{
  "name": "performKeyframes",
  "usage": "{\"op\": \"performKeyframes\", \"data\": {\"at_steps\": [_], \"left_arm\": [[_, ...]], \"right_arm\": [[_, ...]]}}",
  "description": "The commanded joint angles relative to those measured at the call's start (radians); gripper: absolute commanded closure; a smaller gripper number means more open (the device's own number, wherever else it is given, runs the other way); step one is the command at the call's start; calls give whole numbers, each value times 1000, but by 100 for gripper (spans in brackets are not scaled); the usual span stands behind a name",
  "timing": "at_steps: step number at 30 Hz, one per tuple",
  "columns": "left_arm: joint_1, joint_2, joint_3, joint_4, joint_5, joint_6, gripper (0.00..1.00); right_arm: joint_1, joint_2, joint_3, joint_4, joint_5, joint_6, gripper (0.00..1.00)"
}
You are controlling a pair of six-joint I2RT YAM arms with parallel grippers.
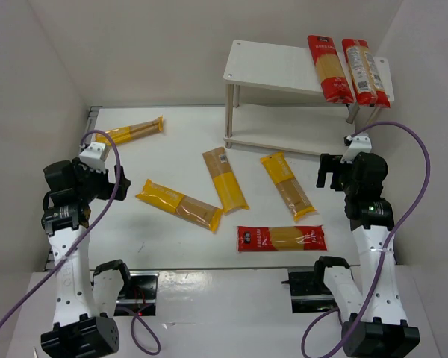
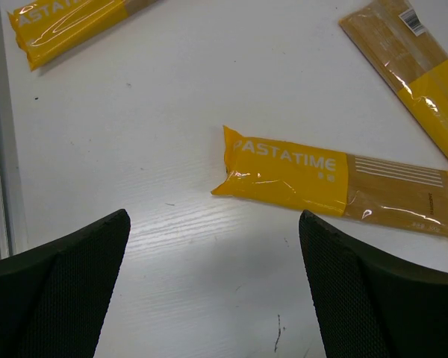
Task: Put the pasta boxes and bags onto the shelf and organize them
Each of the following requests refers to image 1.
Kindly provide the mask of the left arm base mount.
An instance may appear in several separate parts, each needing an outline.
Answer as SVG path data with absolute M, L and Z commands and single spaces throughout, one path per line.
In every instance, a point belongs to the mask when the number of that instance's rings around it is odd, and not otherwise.
M 118 295 L 115 315 L 128 315 L 118 310 L 125 307 L 141 316 L 155 316 L 159 273 L 141 270 L 131 271 L 130 275 L 129 284 Z

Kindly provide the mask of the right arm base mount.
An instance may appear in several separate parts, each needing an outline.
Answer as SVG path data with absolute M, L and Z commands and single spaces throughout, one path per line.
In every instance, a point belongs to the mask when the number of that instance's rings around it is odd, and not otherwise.
M 289 289 L 292 313 L 323 313 L 337 306 L 330 291 L 320 286 L 313 271 L 288 269 L 281 284 Z

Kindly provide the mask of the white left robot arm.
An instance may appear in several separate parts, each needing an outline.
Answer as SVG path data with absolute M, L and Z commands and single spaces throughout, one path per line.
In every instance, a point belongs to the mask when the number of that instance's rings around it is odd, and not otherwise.
M 108 171 L 79 158 L 62 160 L 43 170 L 49 191 L 43 199 L 42 226 L 54 254 L 56 278 L 52 329 L 40 336 L 50 357 L 105 357 L 119 350 L 113 319 L 119 291 L 129 281 L 126 264 L 114 260 L 90 273 L 90 202 L 125 199 L 131 185 L 120 164 L 116 183 Z

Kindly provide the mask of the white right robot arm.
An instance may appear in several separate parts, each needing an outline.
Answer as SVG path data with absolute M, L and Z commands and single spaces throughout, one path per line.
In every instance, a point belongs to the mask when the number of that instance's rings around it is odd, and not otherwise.
M 360 286 L 341 257 L 322 256 L 314 265 L 339 309 L 343 351 L 348 357 L 406 357 L 419 344 L 420 331 L 408 322 L 396 282 L 393 210 L 382 197 L 387 163 L 364 152 L 349 161 L 321 154 L 317 187 L 324 187 L 327 174 L 331 189 L 345 195 L 360 260 Z

